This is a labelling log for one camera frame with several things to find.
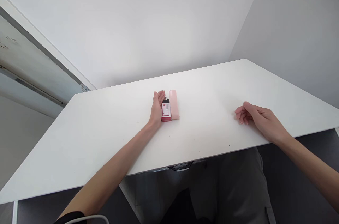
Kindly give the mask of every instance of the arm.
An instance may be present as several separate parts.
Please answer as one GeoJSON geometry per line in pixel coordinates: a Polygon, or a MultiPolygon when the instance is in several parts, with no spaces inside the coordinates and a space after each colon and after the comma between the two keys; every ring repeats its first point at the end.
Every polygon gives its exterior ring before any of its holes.
{"type": "Polygon", "coordinates": [[[283,150],[339,213],[338,172],[293,138],[271,110],[244,102],[235,113],[241,124],[253,120],[265,138],[283,150]]]}
{"type": "Polygon", "coordinates": [[[164,97],[165,91],[154,92],[151,116],[145,127],[85,184],[60,217],[74,211],[80,211],[85,216],[99,212],[160,127],[161,104],[164,97]]]}

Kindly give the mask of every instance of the pink case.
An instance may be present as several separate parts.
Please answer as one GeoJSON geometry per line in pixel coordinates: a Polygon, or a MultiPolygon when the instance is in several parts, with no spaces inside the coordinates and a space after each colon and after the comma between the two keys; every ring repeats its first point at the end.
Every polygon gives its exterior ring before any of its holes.
{"type": "Polygon", "coordinates": [[[179,119],[179,110],[178,110],[178,100],[177,100],[177,91],[176,90],[170,90],[169,101],[171,103],[172,120],[178,120],[179,119]]]}

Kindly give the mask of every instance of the table surface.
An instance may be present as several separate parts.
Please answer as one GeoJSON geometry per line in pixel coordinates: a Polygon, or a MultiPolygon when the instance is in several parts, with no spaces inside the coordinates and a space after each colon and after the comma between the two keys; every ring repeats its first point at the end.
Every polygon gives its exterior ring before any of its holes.
{"type": "Polygon", "coordinates": [[[270,108],[294,137],[339,126],[339,110],[246,60],[74,95],[0,192],[0,204],[84,184],[147,123],[153,91],[177,91],[180,119],[164,122],[128,174],[267,144],[234,110],[270,108]]]}

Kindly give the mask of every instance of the white label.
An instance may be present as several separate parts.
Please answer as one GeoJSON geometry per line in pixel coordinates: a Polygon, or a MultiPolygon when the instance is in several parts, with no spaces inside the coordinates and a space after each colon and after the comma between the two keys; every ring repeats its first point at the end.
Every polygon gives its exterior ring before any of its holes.
{"type": "Polygon", "coordinates": [[[171,116],[171,104],[163,103],[162,104],[162,117],[170,117],[171,116]]]}

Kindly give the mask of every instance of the wrist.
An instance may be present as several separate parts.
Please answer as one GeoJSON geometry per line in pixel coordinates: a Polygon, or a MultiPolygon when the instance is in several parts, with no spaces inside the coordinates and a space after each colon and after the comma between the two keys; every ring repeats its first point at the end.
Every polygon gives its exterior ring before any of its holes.
{"type": "Polygon", "coordinates": [[[159,129],[160,125],[161,121],[148,121],[148,123],[145,125],[145,128],[157,130],[159,129]]]}
{"type": "Polygon", "coordinates": [[[273,143],[280,149],[284,149],[286,147],[290,147],[295,141],[296,139],[294,137],[292,137],[291,135],[288,135],[284,137],[283,139],[277,140],[273,143]]]}

